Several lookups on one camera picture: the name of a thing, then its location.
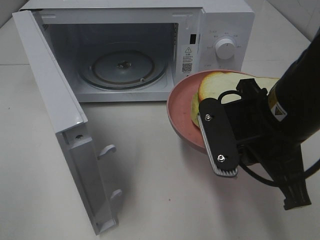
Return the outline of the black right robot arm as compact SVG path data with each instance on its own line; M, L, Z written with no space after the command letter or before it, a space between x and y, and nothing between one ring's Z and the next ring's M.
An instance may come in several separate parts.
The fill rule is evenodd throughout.
M199 103L199 128L214 173L235 177L242 168L279 188L286 210L311 204L301 144L320 129L320 37L316 35L271 90L254 78Z

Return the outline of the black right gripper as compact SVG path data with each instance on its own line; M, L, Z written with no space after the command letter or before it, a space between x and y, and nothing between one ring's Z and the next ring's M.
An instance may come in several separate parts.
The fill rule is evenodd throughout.
M229 94L240 99L222 105L206 98L198 107L198 124L213 172L234 178L240 165L257 181L279 188L284 209L310 205L301 146L272 122L267 90L247 78L239 81L236 90L219 97Z

